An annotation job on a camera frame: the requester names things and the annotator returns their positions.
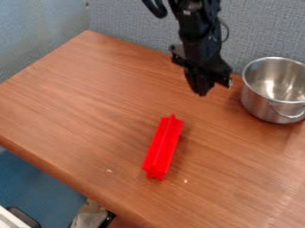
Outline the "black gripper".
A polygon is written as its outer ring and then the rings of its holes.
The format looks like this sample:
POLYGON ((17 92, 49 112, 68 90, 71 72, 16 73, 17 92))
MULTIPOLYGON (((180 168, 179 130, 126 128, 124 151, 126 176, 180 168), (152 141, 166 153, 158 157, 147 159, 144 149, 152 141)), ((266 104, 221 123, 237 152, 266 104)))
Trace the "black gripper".
POLYGON ((191 91, 205 96, 214 84, 230 87, 233 70, 221 55, 223 42, 221 27, 180 27, 179 39, 182 44, 170 47, 172 62, 184 68, 191 91))

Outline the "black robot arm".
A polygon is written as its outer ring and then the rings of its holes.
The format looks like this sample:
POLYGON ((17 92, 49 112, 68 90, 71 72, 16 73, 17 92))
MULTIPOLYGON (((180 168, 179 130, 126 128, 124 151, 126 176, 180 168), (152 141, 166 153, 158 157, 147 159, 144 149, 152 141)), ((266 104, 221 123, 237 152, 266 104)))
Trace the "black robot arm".
POLYGON ((180 43, 170 47, 171 61, 180 65, 191 91, 205 96, 214 84, 230 87, 233 69, 222 58, 221 0, 168 0, 179 23, 180 43))

